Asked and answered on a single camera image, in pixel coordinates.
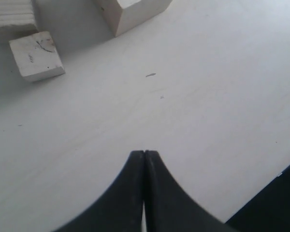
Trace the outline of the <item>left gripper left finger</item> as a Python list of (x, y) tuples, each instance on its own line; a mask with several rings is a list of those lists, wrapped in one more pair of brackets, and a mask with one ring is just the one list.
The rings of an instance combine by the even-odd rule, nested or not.
[(57, 232), (140, 232), (145, 153), (132, 151), (109, 188)]

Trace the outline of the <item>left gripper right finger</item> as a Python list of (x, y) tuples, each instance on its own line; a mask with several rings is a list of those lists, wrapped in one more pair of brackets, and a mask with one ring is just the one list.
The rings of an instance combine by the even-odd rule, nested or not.
[(145, 152), (145, 220), (148, 232), (234, 232), (200, 207), (176, 182), (157, 151)]

